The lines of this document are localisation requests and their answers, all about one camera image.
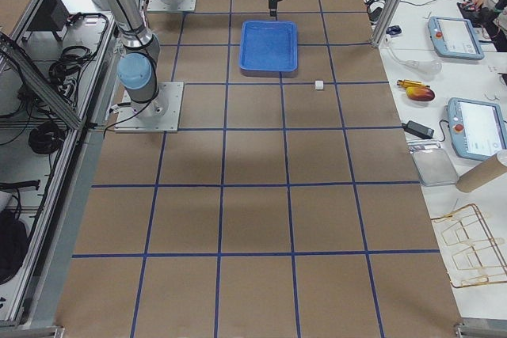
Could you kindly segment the white block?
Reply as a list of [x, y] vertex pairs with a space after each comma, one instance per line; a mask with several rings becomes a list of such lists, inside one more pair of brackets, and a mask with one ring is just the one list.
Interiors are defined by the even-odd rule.
[[323, 90], [324, 89], [324, 82], [320, 81], [320, 80], [317, 80], [314, 83], [314, 87], [315, 87], [316, 90]]

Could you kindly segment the blue plastic tray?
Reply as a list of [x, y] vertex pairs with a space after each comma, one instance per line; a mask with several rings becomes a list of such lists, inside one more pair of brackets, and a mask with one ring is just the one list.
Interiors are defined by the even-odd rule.
[[297, 24], [293, 21], [244, 21], [238, 66], [247, 74], [295, 73], [299, 66]]

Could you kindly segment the silver metal tray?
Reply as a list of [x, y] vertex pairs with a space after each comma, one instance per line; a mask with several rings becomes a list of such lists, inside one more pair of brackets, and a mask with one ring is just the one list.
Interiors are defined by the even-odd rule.
[[414, 151], [412, 158], [424, 186], [453, 185], [459, 178], [450, 157], [443, 149]]

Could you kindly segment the toy mango fruit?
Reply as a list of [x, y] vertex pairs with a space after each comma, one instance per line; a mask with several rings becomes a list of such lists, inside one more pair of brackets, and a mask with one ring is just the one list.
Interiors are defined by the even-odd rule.
[[406, 87], [406, 95], [412, 101], [430, 102], [435, 98], [435, 93], [428, 86]]

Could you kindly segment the far teach pendant tablet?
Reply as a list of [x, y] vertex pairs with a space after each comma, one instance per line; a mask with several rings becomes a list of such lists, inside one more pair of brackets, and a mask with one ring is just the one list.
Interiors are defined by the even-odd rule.
[[474, 61], [484, 58], [481, 44], [469, 20], [430, 17], [427, 26], [430, 40], [440, 57]]

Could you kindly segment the teach pendant tablet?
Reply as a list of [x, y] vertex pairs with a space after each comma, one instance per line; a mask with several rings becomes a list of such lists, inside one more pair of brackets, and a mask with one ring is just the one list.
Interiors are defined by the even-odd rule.
[[452, 97], [447, 114], [452, 146], [459, 157], [485, 161], [506, 148], [499, 104]]
[[430, 17], [427, 26], [430, 40], [440, 57], [474, 61], [484, 58], [481, 44], [469, 20]]

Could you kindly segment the black power adapter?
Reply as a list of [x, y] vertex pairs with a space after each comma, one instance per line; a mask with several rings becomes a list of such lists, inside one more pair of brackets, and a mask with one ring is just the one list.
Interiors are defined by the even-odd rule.
[[402, 129], [404, 132], [420, 139], [432, 139], [434, 134], [434, 130], [432, 128], [416, 123], [412, 120], [402, 123]]

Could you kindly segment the near teach pendant tablet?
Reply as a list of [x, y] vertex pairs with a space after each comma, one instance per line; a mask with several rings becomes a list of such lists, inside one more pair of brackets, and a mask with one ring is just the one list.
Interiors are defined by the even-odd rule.
[[447, 114], [452, 146], [459, 157], [485, 161], [506, 148], [499, 104], [452, 97]]

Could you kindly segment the cardboard tube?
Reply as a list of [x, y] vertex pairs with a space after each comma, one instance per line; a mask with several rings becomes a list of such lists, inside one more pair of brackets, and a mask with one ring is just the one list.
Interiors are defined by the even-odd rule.
[[456, 187], [461, 192], [473, 192], [503, 174], [506, 174], [506, 150], [498, 151], [461, 175], [456, 182]]

